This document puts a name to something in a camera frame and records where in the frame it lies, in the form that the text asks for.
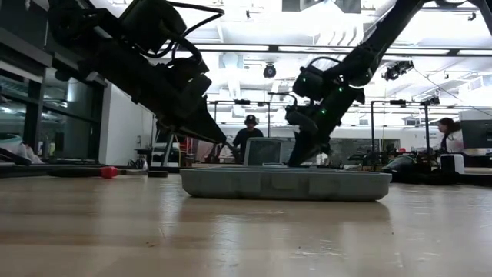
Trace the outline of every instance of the security camera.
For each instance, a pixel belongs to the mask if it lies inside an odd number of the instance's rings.
[[[474,13],[474,12],[472,12],[472,13],[471,13],[471,15],[470,15],[470,17],[468,18],[468,21],[473,21],[473,20],[475,20],[476,18],[477,18],[477,14],[476,14],[476,13]]]
[[[275,66],[273,64],[267,64],[267,66],[264,68],[263,71],[263,76],[265,78],[273,78],[277,74],[277,69],[275,69]]]

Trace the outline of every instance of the fluorescent light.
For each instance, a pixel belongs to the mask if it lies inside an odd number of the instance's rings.
[[[268,51],[267,45],[222,45],[222,44],[195,44],[198,50],[202,51],[216,51],[216,52],[258,52]]]
[[[392,56],[392,55],[389,55],[389,56],[383,56],[383,60],[387,60],[387,61],[411,61],[412,58],[410,56]]]
[[[492,55],[492,50],[488,49],[474,49],[474,50],[460,50],[458,55]]]
[[[385,55],[446,55],[447,49],[389,48]]]

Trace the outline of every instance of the computer monitor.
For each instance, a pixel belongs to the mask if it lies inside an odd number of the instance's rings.
[[[492,120],[464,120],[460,123],[466,149],[492,149]]]
[[[244,165],[281,164],[288,161],[294,142],[282,138],[249,138]]]

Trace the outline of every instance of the cable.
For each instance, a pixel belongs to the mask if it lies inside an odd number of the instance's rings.
[[[294,106],[298,105],[298,98],[291,94],[291,92],[268,92],[268,95],[282,95],[291,96],[294,99]]]
[[[168,3],[174,7],[191,8],[191,9],[196,9],[198,11],[203,11],[203,12],[216,12],[218,14],[211,16],[210,18],[207,18],[207,19],[199,22],[198,24],[194,25],[193,27],[189,28],[186,32],[184,32],[183,35],[175,35],[172,33],[166,34],[168,37],[170,37],[171,41],[169,42],[168,47],[166,47],[166,49],[164,49],[162,52],[160,52],[158,54],[150,54],[147,52],[141,52],[141,54],[143,54],[144,56],[147,56],[149,58],[162,58],[172,50],[173,51],[172,52],[172,59],[175,59],[176,49],[178,49],[178,45],[182,45],[188,51],[190,51],[195,56],[195,58],[197,58],[198,56],[196,56],[195,55],[196,53],[193,53],[193,52],[199,53],[199,51],[197,50],[197,48],[193,44],[191,44],[188,40],[185,39],[186,35],[190,34],[194,30],[196,30],[197,28],[200,28],[201,26],[203,26],[205,24],[212,22],[217,18],[220,18],[222,15],[224,15],[224,10],[219,9],[219,8],[209,8],[209,7],[202,6],[202,5],[193,5],[193,4],[178,3],[178,2],[171,2],[171,1],[169,1]]]
[[[205,20],[202,20],[201,22],[195,24],[193,27],[189,28],[188,30],[186,30],[186,32],[183,33],[182,35],[182,38],[185,38],[187,35],[189,35],[191,32],[193,32],[194,30],[200,28],[201,26],[209,23],[209,22],[213,22],[215,19],[218,19],[220,17],[222,17],[222,15],[224,14],[216,14],[216,15],[212,15],[211,17],[209,18],[206,18]],[[178,44],[175,44],[172,46],[172,53],[171,53],[171,59],[175,59],[176,58],[176,51],[178,50]]]
[[[164,51],[158,54],[151,54],[148,52],[143,52],[141,50],[140,53],[149,58],[162,58],[166,55],[165,52],[168,48],[171,48],[172,45],[178,43],[179,45],[183,46],[186,50],[188,50],[197,59],[198,62],[201,62],[201,53],[200,51],[198,51],[196,46],[193,45],[193,43],[189,42],[186,38],[180,35],[173,34],[171,32],[167,32],[165,35],[171,38],[171,42],[169,42],[168,47]]]
[[[341,63],[340,60],[337,60],[335,58],[332,58],[332,57],[327,57],[327,56],[322,56],[322,57],[317,57],[315,59],[313,59],[312,61],[309,62],[309,65],[313,65],[315,62],[319,61],[319,60],[322,60],[322,59],[327,59],[327,60],[330,60],[332,62],[337,62],[337,63]]]
[[[414,70],[415,70],[415,72],[416,72],[416,73],[420,74],[422,77],[424,77],[426,80],[428,80],[428,81],[429,81],[432,85],[435,85],[436,87],[440,88],[443,92],[446,92],[448,95],[451,95],[451,96],[453,96],[455,99],[457,99],[458,101],[460,101],[460,102],[463,102],[463,103],[464,103],[464,101],[463,101],[463,100],[461,100],[460,98],[458,98],[456,95],[454,95],[454,94],[450,93],[449,91],[447,91],[446,89],[444,89],[444,88],[443,88],[443,87],[441,87],[440,85],[436,84],[436,82],[432,81],[429,77],[427,77],[426,75],[424,75],[422,72],[418,71],[416,68],[414,68]],[[477,110],[477,111],[479,111],[479,112],[482,112],[482,113],[484,113],[485,115],[488,115],[488,116],[490,116],[490,117],[492,118],[492,114],[490,114],[490,113],[488,113],[488,112],[485,112],[485,111],[483,111],[483,110],[481,110],[481,109],[479,109],[479,108],[473,107],[472,105],[470,105],[470,107],[471,107],[472,109],[475,109],[475,110]]]
[[[199,11],[216,12],[217,13],[216,15],[212,15],[211,17],[200,21],[199,23],[195,24],[193,27],[186,30],[186,32],[184,32],[182,35],[183,38],[185,38],[187,35],[192,33],[194,30],[200,28],[201,26],[203,26],[209,22],[213,22],[215,19],[219,19],[224,15],[224,10],[219,9],[219,8],[209,8],[209,7],[204,7],[204,6],[200,6],[200,5],[192,5],[192,4],[184,4],[184,3],[174,3],[174,2],[169,2],[169,3],[171,3],[175,7],[181,7],[181,8],[192,8],[193,7],[193,9],[197,9]],[[173,60],[175,59],[177,50],[178,50],[178,45],[174,44],[172,46],[171,59],[173,59]]]

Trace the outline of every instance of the wooden table surface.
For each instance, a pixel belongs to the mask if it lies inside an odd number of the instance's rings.
[[[191,199],[180,178],[0,179],[0,276],[492,276],[492,191]]]

